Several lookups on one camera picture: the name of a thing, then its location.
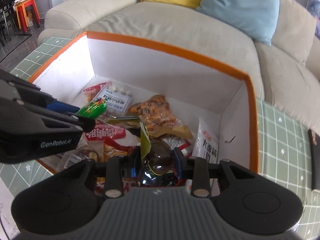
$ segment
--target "dark floor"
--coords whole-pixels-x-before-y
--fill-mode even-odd
[[[0,69],[7,71],[11,71],[38,47],[38,36],[44,30],[44,24],[40,24],[39,29],[35,25],[28,28],[27,33],[31,34],[29,37],[23,36],[22,30],[19,30],[16,35],[13,29],[9,28],[12,40],[7,39],[4,47],[0,44]]]

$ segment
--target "beige sofa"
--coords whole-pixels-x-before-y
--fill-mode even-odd
[[[47,12],[38,44],[90,30],[189,49],[249,73],[258,98],[320,134],[320,40],[312,35],[316,21],[302,6],[292,6],[292,0],[280,3],[271,47],[190,8],[140,0],[68,0]]]

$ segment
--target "screw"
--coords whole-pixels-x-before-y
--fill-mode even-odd
[[[117,198],[121,196],[121,191],[117,189],[109,189],[106,191],[106,196],[109,198]]]
[[[22,100],[20,100],[20,99],[17,99],[17,103],[18,103],[19,105],[21,105],[21,106],[24,105],[24,102],[23,102]]]
[[[203,189],[203,188],[199,188],[199,189],[196,189],[193,194],[196,196],[196,197],[207,197],[209,196],[209,191],[207,191],[206,189]]]
[[[80,131],[83,131],[83,129],[82,129],[80,126],[78,126],[78,125],[76,125],[76,128],[77,128],[78,130],[80,130]]]

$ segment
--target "red logo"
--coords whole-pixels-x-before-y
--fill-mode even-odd
[[[208,141],[211,141],[211,136],[206,131],[203,131],[202,133]]]

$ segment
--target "cardboard box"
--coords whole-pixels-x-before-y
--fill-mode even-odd
[[[195,135],[199,117],[210,125],[219,138],[218,161],[227,158],[258,172],[252,81],[248,74],[212,58],[156,41],[86,32],[29,81],[58,100],[82,107],[83,88],[108,79],[128,85],[134,103],[165,94],[172,112]]]

